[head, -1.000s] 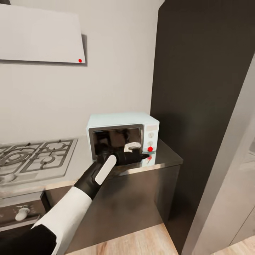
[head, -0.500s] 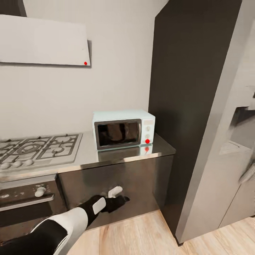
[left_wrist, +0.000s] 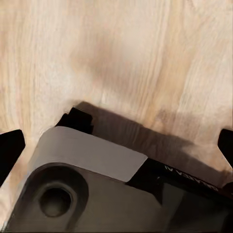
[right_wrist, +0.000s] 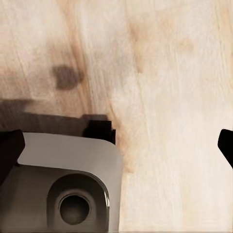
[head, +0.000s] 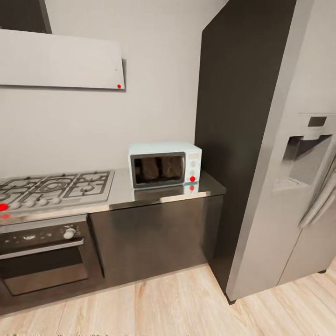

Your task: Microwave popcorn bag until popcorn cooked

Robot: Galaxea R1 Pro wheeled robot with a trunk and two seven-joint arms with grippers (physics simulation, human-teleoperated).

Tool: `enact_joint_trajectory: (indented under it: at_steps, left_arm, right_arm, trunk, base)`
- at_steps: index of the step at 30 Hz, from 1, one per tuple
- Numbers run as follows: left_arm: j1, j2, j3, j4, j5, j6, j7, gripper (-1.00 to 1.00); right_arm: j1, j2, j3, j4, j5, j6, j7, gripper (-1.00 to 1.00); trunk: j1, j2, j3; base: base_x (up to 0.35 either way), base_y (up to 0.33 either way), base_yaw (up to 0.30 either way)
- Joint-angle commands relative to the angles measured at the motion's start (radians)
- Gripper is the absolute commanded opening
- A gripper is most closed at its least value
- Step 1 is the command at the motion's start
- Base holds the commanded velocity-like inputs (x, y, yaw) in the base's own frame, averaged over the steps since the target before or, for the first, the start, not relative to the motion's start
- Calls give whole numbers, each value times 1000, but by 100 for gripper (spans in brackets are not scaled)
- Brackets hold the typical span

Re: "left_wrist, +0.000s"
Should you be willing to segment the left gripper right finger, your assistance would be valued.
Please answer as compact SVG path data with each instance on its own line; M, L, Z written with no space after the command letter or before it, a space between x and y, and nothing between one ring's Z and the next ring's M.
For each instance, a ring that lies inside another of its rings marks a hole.
M222 129L217 145L233 168L233 131Z

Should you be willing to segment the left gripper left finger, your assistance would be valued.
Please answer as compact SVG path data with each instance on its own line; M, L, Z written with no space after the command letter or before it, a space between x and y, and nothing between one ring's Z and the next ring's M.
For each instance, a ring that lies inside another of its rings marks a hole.
M21 129L0 134L0 187L25 148Z

